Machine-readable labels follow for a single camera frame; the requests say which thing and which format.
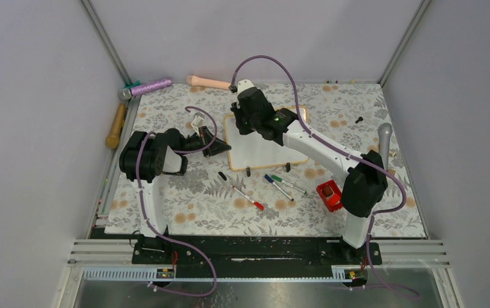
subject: table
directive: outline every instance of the table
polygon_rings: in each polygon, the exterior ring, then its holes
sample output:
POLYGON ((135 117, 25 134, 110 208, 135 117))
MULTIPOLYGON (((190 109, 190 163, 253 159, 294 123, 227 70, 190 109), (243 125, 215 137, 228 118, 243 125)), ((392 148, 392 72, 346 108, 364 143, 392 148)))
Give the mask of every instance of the table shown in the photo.
MULTIPOLYGON (((292 87, 288 84, 257 85, 274 107, 294 104, 292 87)), ((382 90, 377 84, 300 84, 300 104, 308 108, 310 124, 333 140, 356 150, 377 150, 377 128, 391 122, 382 90)), ((141 97, 133 124, 133 131, 163 132, 175 127, 184 135, 191 135, 193 113, 184 110, 187 105, 210 112, 219 126, 219 137, 224 140, 223 118, 231 114, 230 104, 235 94, 227 90, 206 89, 175 84, 141 97)), ((207 124, 213 132, 212 125, 207 124)), ((408 201, 398 212, 381 214, 375 219, 372 234, 377 237, 425 237, 418 205, 415 201, 405 161, 395 135, 391 137, 389 168, 406 187, 408 201)), ((317 185, 330 179, 331 174, 318 163, 253 170, 250 177, 243 171, 234 172, 228 166, 228 155, 222 153, 205 158, 201 153, 187 155, 189 165, 184 176, 170 176, 162 190, 163 212, 171 234, 195 235, 280 235, 280 236, 339 236, 345 227, 344 209, 329 212, 315 192, 317 185), (224 182, 218 176, 222 171, 228 177, 224 182), (306 189, 308 194, 288 189, 295 201, 289 201, 264 179, 264 174, 275 174, 306 189), (232 190, 232 185, 266 206, 258 210, 232 190)), ((339 187, 343 182, 336 179, 339 187)), ((389 180, 383 200, 375 209, 398 206, 401 194, 389 180)), ((130 234, 139 229, 140 212, 131 182, 120 174, 110 209, 107 234, 130 234)))

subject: small black object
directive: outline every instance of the small black object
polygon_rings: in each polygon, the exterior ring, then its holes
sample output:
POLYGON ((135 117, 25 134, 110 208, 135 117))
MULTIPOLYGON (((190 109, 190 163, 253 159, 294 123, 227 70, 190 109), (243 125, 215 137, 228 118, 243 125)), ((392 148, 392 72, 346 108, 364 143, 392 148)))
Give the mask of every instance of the small black object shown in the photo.
POLYGON ((136 230, 134 232, 131 233, 130 235, 130 238, 128 239, 128 244, 130 244, 130 247, 133 248, 133 246, 131 245, 131 239, 133 238, 133 235, 136 234, 136 233, 139 233, 139 230, 136 230))
POLYGON ((223 178, 223 180, 227 180, 226 178, 226 175, 224 175, 224 173, 222 173, 222 171, 219 171, 219 175, 221 176, 221 178, 223 178))

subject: green marker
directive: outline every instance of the green marker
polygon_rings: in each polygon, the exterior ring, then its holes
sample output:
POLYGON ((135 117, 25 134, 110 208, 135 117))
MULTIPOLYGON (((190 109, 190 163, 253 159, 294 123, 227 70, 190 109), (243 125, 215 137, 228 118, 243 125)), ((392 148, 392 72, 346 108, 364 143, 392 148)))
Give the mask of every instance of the green marker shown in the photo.
POLYGON ((277 182, 281 182, 281 183, 285 184, 288 187, 294 188, 295 190, 301 192, 302 194, 307 194, 307 191, 304 191, 303 189, 296 187, 296 186, 290 184, 289 182, 283 181, 283 179, 281 179, 279 176, 271 175, 271 178, 276 180, 277 182))

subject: red marker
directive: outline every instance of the red marker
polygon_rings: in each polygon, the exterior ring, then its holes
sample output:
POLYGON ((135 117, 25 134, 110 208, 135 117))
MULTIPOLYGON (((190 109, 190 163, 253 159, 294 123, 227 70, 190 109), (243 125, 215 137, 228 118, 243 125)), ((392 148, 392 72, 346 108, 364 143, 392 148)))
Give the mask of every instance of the red marker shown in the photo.
POLYGON ((256 205, 260 210, 264 210, 264 206, 260 202, 256 202, 255 200, 252 200, 251 197, 247 196, 242 191, 235 188, 235 186, 232 186, 232 189, 234 191, 237 191, 241 196, 245 197, 245 199, 249 200, 252 204, 256 205))

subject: black bracket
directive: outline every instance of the black bracket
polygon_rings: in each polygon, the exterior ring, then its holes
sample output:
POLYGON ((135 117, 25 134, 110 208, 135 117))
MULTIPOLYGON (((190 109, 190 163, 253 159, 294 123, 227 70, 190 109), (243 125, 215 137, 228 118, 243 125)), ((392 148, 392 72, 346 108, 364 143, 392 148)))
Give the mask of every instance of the black bracket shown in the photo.
MULTIPOLYGON (((169 237, 202 250, 213 262, 219 277, 331 277, 333 265, 359 269, 366 256, 365 246, 356 250, 342 240, 328 237, 169 237)), ((132 264, 171 264, 174 252, 178 255, 178 278, 212 277, 207 262, 197 252, 160 238, 145 237, 139 240, 134 249, 132 264)), ((370 252, 373 264, 381 265, 379 245, 370 243, 370 252)))
MULTIPOLYGON (((383 169, 383 161, 379 153, 370 150, 362 154, 362 158, 383 169)), ((345 178, 341 203, 343 207, 356 217, 368 217, 375 204, 381 201, 388 187, 387 177, 372 167, 359 163, 349 168, 345 178)))

